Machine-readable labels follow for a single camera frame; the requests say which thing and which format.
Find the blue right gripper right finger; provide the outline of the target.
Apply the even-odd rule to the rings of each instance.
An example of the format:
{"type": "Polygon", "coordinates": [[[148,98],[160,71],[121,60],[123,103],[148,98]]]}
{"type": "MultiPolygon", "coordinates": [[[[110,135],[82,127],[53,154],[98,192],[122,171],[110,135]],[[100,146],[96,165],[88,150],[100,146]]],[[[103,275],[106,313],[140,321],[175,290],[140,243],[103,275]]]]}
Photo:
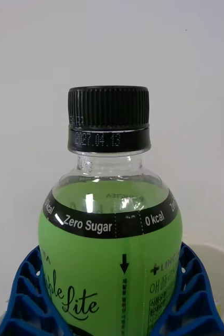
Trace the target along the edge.
{"type": "Polygon", "coordinates": [[[194,251],[182,244],[176,288],[150,335],[224,333],[206,270],[194,251]]]}

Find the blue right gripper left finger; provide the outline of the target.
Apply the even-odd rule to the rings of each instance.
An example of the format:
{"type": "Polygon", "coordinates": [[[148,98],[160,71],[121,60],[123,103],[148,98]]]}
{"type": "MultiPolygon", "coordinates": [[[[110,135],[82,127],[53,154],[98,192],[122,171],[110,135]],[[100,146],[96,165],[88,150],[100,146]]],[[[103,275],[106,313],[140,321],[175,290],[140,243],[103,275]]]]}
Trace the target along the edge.
{"type": "Polygon", "coordinates": [[[0,335],[73,335],[52,307],[42,275],[41,254],[36,247],[18,268],[0,335]]]}

